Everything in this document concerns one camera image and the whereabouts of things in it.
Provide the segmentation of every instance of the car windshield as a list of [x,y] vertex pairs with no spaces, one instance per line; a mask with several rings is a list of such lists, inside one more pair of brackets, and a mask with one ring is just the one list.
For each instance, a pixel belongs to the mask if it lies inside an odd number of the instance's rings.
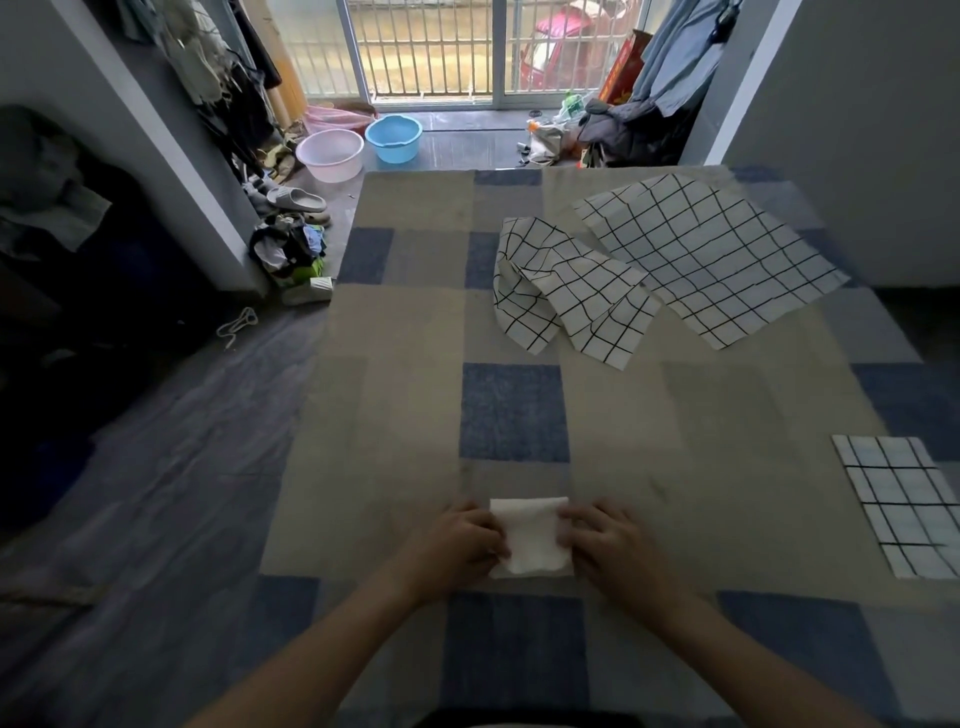
[[540,31],[534,31],[533,42],[527,46],[527,64],[534,70],[546,70],[547,61],[553,55],[557,42],[551,41],[550,36]]

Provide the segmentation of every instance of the hand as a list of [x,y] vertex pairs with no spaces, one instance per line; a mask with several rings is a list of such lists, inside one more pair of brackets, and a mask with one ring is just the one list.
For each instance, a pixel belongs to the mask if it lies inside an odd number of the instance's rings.
[[496,518],[470,501],[414,533],[373,580],[399,589],[416,607],[483,578],[509,556]]
[[573,548],[573,564],[593,585],[652,632],[664,629],[699,602],[674,573],[653,539],[626,510],[601,499],[592,506],[562,507],[573,523],[559,537]]

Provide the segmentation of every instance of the person's left hand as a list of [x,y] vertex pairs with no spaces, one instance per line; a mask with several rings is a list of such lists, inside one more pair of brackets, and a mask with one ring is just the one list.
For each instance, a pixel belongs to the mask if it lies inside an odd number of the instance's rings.
[[419,606],[483,578],[509,556],[496,518],[470,501],[447,508],[414,533],[373,579]]

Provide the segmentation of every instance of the forearm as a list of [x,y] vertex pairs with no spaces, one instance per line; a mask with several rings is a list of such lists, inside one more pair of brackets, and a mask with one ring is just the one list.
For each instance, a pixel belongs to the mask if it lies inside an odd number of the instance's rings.
[[752,728],[879,725],[699,599],[658,633]]
[[293,728],[328,720],[415,606],[383,581],[360,587],[186,728]]

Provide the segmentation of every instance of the white wall edge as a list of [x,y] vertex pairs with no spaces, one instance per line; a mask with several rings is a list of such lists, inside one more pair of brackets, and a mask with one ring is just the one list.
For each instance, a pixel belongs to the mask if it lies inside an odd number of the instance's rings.
[[[213,229],[221,237],[237,259],[249,280],[247,290],[265,294],[270,287],[266,276],[259,271],[247,253],[247,242],[232,225],[223,208],[207,188],[197,169],[170,133],[166,124],[154,109],[147,94],[127,68],[116,48],[97,23],[89,8],[77,0],[50,0],[54,10],[63,18],[104,78],[116,92],[120,101],[130,110],[144,133],[166,159],[167,164],[180,178],[184,188],[203,212]],[[221,287],[217,280],[214,284]]]
[[767,69],[773,62],[780,44],[786,37],[786,32],[793,22],[797,9],[803,0],[780,0],[777,9],[774,10],[773,17],[770,18],[770,25],[767,26],[763,38],[760,39],[756,47],[754,58],[747,67],[747,72],[743,75],[743,81],[740,82],[740,88],[736,90],[733,101],[730,104],[730,110],[724,117],[720,125],[720,131],[717,132],[713,140],[713,146],[707,154],[704,164],[723,164],[727,150],[733,142],[736,130],[740,127],[740,122],[747,114],[751,102],[754,100],[756,90],[760,88],[763,77],[766,76]]

